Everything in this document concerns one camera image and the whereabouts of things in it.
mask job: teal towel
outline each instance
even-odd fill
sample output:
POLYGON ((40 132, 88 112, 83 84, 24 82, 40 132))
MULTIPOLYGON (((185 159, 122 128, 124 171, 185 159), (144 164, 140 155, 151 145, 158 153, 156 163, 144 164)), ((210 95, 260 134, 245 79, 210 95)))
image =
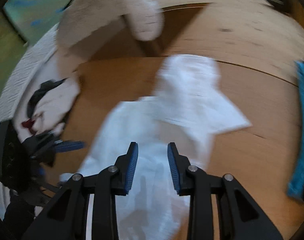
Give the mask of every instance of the teal towel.
POLYGON ((302 109, 302 138, 296 168, 288 184, 287 195, 302 199, 304 192, 304 63, 296 62, 298 66, 298 90, 302 109))

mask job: black clamp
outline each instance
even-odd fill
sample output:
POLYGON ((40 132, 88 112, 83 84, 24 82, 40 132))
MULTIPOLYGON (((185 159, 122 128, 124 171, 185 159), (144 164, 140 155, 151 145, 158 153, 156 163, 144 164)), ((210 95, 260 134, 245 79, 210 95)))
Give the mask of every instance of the black clamp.
POLYGON ((115 196, 125 196, 132 187, 138 144, 132 142, 126 155, 99 174, 74 174, 44 207, 22 240, 85 240, 90 194, 94 194, 92 239, 118 240, 115 196))
POLYGON ((28 204, 45 206, 51 197, 44 191, 56 193, 59 188, 46 182, 40 163, 53 166, 57 153, 83 147, 81 141, 62 141, 52 132, 31 136, 20 143, 12 120, 0 122, 0 182, 28 204))
POLYGON ((251 195, 231 174, 208 175, 169 143, 167 156, 174 189, 191 196, 188 240, 213 240, 211 194, 216 195, 221 240, 282 240, 282 236, 251 195))

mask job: white paper towel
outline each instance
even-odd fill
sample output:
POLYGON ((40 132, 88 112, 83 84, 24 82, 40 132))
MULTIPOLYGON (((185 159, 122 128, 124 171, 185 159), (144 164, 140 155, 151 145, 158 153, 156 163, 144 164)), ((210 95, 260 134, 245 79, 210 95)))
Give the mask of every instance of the white paper towel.
MULTIPOLYGON (((169 57, 158 75, 155 97, 121 102, 113 109, 79 169, 84 176, 99 173, 126 154, 130 142, 138 143, 132 189, 116 197, 120 239, 170 239, 188 216, 189 197, 179 197, 173 188, 167 143, 174 141, 191 163, 206 169, 214 134, 251 125, 218 91, 220 76, 212 59, 169 57)), ((90 201, 87 239, 92 205, 90 201)))

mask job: wooden surface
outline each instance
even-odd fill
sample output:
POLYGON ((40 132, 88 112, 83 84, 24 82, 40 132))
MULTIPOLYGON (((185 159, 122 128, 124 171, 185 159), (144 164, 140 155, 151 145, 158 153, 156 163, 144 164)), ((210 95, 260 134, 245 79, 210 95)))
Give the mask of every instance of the wooden surface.
POLYGON ((304 59, 304 30, 294 19, 263 0, 212 1, 163 55, 203 55, 296 84, 294 61, 304 59))
MULTIPOLYGON (((163 58, 120 58, 82 64, 82 93, 63 139, 84 140, 86 149, 57 155, 47 170, 50 182, 76 172, 109 111, 122 100, 150 95, 163 58)), ((296 86, 240 66, 219 63, 221 91, 253 127, 218 135, 210 174, 232 173, 259 203, 287 240, 304 220, 304 204, 285 194, 298 154, 301 122, 296 86)), ((186 239, 187 217, 173 239, 186 239)), ((218 239, 217 225, 215 235, 218 239)))
MULTIPOLYGON (((230 63, 219 63, 221 90, 253 124, 215 137, 208 172, 232 173, 287 240, 304 220, 304 204, 285 194, 300 141, 298 89, 291 83, 297 82, 294 60, 304 59, 304 30, 263 0, 160 1, 163 8, 188 3, 200 6, 164 12, 165 28, 157 40, 163 55, 190 53, 230 63)), ((123 30, 92 58, 119 59, 79 67, 83 89, 63 139, 84 140, 87 148, 57 155, 55 166, 47 168, 49 182, 56 183, 63 172, 77 171, 119 101, 150 95, 163 59, 140 58, 142 49, 131 37, 123 30)), ((186 228, 187 217, 173 239, 185 240, 186 228)))
MULTIPOLYGON (((297 84, 294 61, 304 59, 304 29, 264 0, 161 0, 159 3, 164 8, 165 24, 161 36, 152 45, 158 43, 163 56, 184 53, 213 57, 297 84)), ((299 19, 301 10, 299 6, 295 8, 295 19, 299 19)), ((141 57, 144 50, 145 55, 151 55, 153 46, 140 48, 130 31, 124 29, 92 60, 141 57)))

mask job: white textured fabric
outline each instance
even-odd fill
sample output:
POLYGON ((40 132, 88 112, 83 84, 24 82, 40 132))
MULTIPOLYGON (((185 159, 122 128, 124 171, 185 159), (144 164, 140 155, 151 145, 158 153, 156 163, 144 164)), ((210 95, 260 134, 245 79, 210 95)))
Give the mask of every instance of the white textured fabric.
POLYGON ((130 14, 131 30, 139 40, 153 40, 159 36, 163 21, 155 0, 74 0, 60 21, 58 43, 71 47, 127 14, 130 14))
MULTIPOLYGON (((206 169, 214 133, 250 125, 217 91, 220 75, 212 59, 172 56, 165 61, 158 77, 160 87, 154 93, 156 96, 121 102, 112 110, 78 171, 84 176, 97 174, 125 154, 132 141, 138 143, 132 189, 125 197, 116 196, 120 240, 171 239, 188 217, 189 197, 179 197, 173 188, 167 160, 169 142, 174 141, 192 164, 206 169), (158 121, 174 128, 162 127, 158 121), (169 141, 161 140, 162 130, 169 141), (195 144, 203 148, 194 150, 195 144)), ((86 235, 89 240, 92 205, 91 198, 86 235)))
MULTIPOLYGON (((37 70, 55 53, 55 25, 33 47, 23 55, 10 75, 0 96, 0 121, 14 116, 17 105, 37 70)), ((0 183, 0 216, 3 217, 7 206, 5 188, 0 183)))

